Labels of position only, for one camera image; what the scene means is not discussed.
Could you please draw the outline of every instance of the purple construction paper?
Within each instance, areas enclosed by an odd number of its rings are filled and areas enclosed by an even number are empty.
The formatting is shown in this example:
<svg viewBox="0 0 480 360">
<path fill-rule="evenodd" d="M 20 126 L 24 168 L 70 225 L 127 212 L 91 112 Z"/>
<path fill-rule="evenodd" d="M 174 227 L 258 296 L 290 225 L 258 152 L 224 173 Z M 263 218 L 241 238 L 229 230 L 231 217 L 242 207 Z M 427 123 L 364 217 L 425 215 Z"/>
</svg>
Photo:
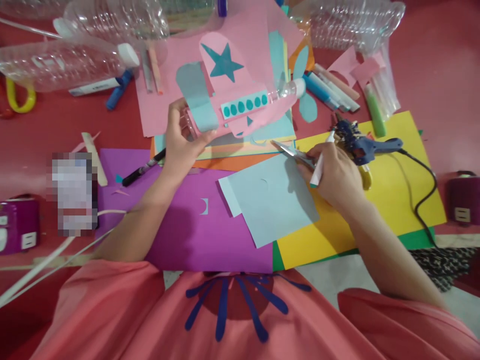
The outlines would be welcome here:
<svg viewBox="0 0 480 360">
<path fill-rule="evenodd" d="M 130 210 L 161 173 L 155 166 L 140 179 L 122 189 L 130 196 L 114 193 L 120 188 L 115 177 L 128 176 L 150 159 L 150 150 L 111 149 L 100 151 L 108 186 L 98 188 L 98 209 Z M 160 270 L 271 273 L 273 248 L 255 248 L 242 215 L 231 217 L 218 179 L 233 171 L 204 170 L 187 175 L 177 190 L 170 208 L 146 256 Z M 206 209 L 208 214 L 200 215 Z M 99 219 L 98 238 L 116 226 L 122 214 L 105 214 Z"/>
</svg>

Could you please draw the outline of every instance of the patterned fabric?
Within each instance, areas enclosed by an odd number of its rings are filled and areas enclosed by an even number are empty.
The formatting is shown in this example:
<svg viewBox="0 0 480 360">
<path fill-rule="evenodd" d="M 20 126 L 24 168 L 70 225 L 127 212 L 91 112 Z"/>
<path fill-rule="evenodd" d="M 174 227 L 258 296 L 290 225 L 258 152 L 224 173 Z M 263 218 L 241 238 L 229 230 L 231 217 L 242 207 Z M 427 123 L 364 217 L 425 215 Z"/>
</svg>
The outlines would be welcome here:
<svg viewBox="0 0 480 360">
<path fill-rule="evenodd" d="M 429 248 L 410 250 L 410 254 L 442 292 L 450 290 L 454 280 L 468 274 L 470 260 L 477 252 L 476 247 Z"/>
</svg>

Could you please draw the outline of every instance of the black cable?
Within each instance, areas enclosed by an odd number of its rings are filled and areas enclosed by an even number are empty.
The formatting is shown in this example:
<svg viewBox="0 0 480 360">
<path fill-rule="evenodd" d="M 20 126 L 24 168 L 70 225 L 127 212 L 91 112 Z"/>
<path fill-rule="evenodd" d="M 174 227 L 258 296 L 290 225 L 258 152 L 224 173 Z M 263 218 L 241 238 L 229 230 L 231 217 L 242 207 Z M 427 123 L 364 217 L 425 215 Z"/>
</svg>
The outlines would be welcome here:
<svg viewBox="0 0 480 360">
<path fill-rule="evenodd" d="M 405 150 L 403 149 L 400 149 L 398 150 L 398 152 L 400 154 L 403 154 L 407 157 L 409 157 L 410 159 L 412 159 L 414 162 L 416 162 L 417 164 L 421 165 L 422 167 L 424 167 L 431 175 L 431 177 L 433 178 L 433 189 L 423 198 L 421 199 L 415 206 L 415 209 L 413 210 L 413 212 L 415 213 L 415 216 L 416 218 L 418 219 L 418 221 L 421 223 L 421 225 L 423 226 L 423 229 L 425 230 L 426 232 L 426 235 L 428 236 L 428 240 L 430 240 L 430 242 L 432 243 L 432 245 L 436 248 L 438 248 L 437 246 L 437 243 L 435 242 L 435 239 L 434 237 L 432 236 L 432 233 L 430 232 L 430 229 L 429 227 L 427 226 L 427 224 L 425 223 L 425 221 L 422 219 L 422 217 L 420 216 L 419 214 L 419 208 L 420 206 L 425 202 L 427 201 L 427 199 L 429 197 L 431 197 L 433 195 L 433 193 L 435 192 L 435 190 L 437 190 L 437 187 L 438 187 L 438 182 L 437 182 L 437 177 L 435 176 L 434 172 L 432 171 L 432 169 L 430 169 L 427 165 L 425 165 L 423 162 L 421 162 L 420 160 L 418 160 L 415 156 L 413 155 L 410 155 L 408 152 L 406 152 Z"/>
</svg>

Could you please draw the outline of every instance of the yellow scissors handle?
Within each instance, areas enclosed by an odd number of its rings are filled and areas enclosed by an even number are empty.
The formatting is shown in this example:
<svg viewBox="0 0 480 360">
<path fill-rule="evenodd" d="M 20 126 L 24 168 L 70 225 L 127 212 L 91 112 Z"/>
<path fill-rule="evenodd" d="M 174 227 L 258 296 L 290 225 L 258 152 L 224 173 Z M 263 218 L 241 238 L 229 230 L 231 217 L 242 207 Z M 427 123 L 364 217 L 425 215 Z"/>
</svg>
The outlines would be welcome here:
<svg viewBox="0 0 480 360">
<path fill-rule="evenodd" d="M 12 79 L 6 78 L 6 97 L 8 99 L 8 104 L 12 108 L 12 110 L 19 114 L 25 114 L 30 111 L 35 106 L 35 102 L 37 101 L 37 93 L 32 87 L 27 87 L 27 98 L 25 103 L 22 106 L 19 106 L 17 103 L 17 95 L 15 92 L 15 83 Z"/>
</svg>

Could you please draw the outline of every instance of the left hand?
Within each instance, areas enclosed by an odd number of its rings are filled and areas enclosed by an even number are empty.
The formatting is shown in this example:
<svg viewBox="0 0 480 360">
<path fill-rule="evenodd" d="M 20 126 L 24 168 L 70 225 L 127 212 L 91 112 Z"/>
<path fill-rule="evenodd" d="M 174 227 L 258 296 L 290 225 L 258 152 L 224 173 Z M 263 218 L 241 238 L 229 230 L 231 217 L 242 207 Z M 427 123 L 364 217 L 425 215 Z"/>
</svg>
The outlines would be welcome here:
<svg viewBox="0 0 480 360">
<path fill-rule="evenodd" d="M 168 126 L 166 127 L 166 155 L 162 174 L 168 175 L 179 183 L 187 176 L 197 157 L 214 138 L 216 130 L 202 133 L 195 141 L 188 141 L 180 125 L 180 111 L 187 107 L 182 97 L 168 108 Z"/>
</svg>

